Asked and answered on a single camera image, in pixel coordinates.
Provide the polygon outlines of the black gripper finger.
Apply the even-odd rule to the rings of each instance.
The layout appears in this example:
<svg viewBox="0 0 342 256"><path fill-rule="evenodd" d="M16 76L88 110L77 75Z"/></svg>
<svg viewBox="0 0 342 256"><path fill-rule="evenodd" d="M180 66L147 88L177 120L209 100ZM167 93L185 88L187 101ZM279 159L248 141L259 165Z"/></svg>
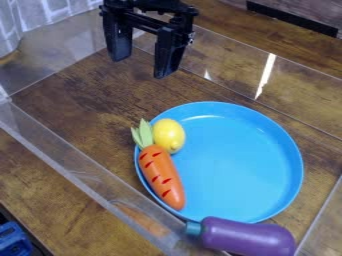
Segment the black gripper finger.
<svg viewBox="0 0 342 256"><path fill-rule="evenodd" d="M185 47L193 41L193 31L161 27L156 34L153 77L161 79L179 68Z"/></svg>
<svg viewBox="0 0 342 256"><path fill-rule="evenodd" d="M133 29L123 15L111 13L103 14L103 29L109 57L119 62L131 56Z"/></svg>

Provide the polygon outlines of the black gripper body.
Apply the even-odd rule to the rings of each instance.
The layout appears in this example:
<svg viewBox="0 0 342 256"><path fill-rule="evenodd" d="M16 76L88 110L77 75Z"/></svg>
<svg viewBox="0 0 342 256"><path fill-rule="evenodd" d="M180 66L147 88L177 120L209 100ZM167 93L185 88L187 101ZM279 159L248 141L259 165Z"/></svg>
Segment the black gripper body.
<svg viewBox="0 0 342 256"><path fill-rule="evenodd" d="M100 15L124 28L156 33L160 27L172 25L189 33L199 11L183 0L103 0Z"/></svg>

